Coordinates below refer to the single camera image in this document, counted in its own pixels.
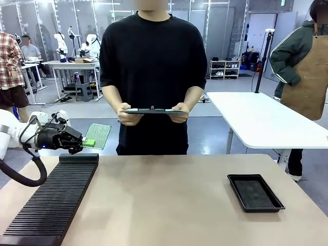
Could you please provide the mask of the person's left hand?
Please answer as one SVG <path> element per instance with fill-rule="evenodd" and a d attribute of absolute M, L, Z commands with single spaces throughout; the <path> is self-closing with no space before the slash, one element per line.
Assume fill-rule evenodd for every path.
<path fill-rule="evenodd" d="M 184 123 L 188 120 L 189 113 L 193 109 L 193 106 L 190 106 L 188 103 L 180 102 L 172 108 L 172 110 L 180 110 L 182 113 L 179 114 L 169 114 L 170 119 L 174 123 Z"/>

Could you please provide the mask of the person's right hand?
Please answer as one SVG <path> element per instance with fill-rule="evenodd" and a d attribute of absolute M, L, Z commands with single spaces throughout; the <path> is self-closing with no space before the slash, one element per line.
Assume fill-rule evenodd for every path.
<path fill-rule="evenodd" d="M 125 110 L 131 109 L 131 106 L 127 103 L 121 103 L 117 108 L 117 116 L 119 121 L 125 126 L 135 126 L 137 125 L 143 114 L 129 114 Z"/>

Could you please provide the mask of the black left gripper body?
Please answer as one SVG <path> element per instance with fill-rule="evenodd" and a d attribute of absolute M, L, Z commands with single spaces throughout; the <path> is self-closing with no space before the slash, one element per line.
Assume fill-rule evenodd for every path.
<path fill-rule="evenodd" d="M 35 146 L 38 149 L 64 149 L 64 135 L 62 131 L 66 125 L 50 123 L 47 127 L 40 131 L 35 139 Z"/>

